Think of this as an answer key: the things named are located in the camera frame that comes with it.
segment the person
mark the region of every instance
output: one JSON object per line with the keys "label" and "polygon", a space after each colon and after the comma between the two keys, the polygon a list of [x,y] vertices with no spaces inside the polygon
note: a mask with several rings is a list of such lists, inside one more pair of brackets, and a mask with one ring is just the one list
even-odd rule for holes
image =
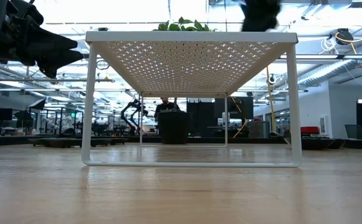
{"label": "person", "polygon": [[161,97],[161,101],[163,102],[160,105],[157,105],[156,107],[156,112],[155,112],[155,121],[157,121],[157,114],[162,112],[162,111],[166,111],[166,110],[172,110],[175,107],[175,104],[168,101],[167,97]]}

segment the ceiling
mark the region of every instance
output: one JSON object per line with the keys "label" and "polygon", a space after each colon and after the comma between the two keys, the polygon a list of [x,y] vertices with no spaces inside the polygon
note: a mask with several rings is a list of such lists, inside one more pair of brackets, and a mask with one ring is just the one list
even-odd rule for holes
{"label": "ceiling", "polygon": [[[279,25],[271,32],[296,32],[299,43],[296,46],[297,54],[351,54],[349,45],[327,48],[324,41],[329,33],[335,33],[337,28],[349,28],[355,40],[362,39],[362,7],[352,7],[350,1],[322,1],[329,4],[311,5],[311,1],[283,1],[282,10],[278,15]],[[196,19],[207,23],[210,29],[218,32],[238,32],[244,15],[238,1],[218,0],[36,0],[34,5],[44,16],[42,28],[74,39],[79,43],[77,50],[83,54],[89,53],[89,47],[85,43],[85,33],[88,30],[97,30],[99,27],[107,27],[109,30],[153,30],[160,22],[177,21],[179,17]],[[362,41],[356,43],[359,48]],[[298,73],[305,73],[321,65],[319,60],[297,61]],[[74,80],[86,79],[88,61],[81,60],[71,65],[62,67],[58,71],[58,79]],[[1,75],[6,78],[33,78],[45,79],[37,67],[22,66],[20,63],[11,62],[6,67],[13,71],[10,74]],[[278,82],[285,82],[287,72],[285,62],[276,62],[270,65],[269,72],[275,74]],[[132,99],[124,93],[125,89],[131,89],[121,76],[112,68],[97,70],[97,76],[102,82],[96,82],[96,89],[115,89],[118,91],[102,91],[95,94],[97,103],[107,103],[105,106],[97,106],[103,110],[121,109]],[[16,88],[16,85],[0,83],[0,88]],[[22,85],[33,88],[85,88],[86,82],[60,82],[55,85],[44,82],[29,82]],[[263,89],[266,87],[266,71],[258,73],[251,81],[244,84],[242,89]],[[56,93],[51,91],[36,91],[37,95],[61,96],[75,102],[83,102],[83,96],[76,92]],[[154,111],[159,99],[147,103],[150,111]]]}

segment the computer monitor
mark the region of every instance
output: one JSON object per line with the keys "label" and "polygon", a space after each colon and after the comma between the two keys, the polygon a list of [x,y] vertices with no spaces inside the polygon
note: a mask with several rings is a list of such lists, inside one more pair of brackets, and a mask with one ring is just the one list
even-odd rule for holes
{"label": "computer monitor", "polygon": [[[235,119],[253,119],[254,118],[254,104],[253,97],[234,97],[236,103],[233,102],[231,97],[228,97],[228,112],[231,118]],[[225,112],[224,99],[216,98],[214,102],[214,115],[216,118],[221,118],[222,113]]]}
{"label": "computer monitor", "polygon": [[11,121],[12,114],[12,108],[0,108],[0,121]]}

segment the black trash can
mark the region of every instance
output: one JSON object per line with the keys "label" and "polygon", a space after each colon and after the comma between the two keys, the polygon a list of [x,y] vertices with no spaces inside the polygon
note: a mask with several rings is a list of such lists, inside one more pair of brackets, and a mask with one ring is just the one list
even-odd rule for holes
{"label": "black trash can", "polygon": [[163,144],[186,144],[191,130],[192,114],[185,112],[160,112],[158,129]]}

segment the red object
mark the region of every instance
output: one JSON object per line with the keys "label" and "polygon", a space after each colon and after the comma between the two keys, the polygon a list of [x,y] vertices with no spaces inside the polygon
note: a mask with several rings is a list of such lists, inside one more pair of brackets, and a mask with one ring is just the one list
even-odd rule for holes
{"label": "red object", "polygon": [[319,127],[301,127],[302,134],[319,134]]}

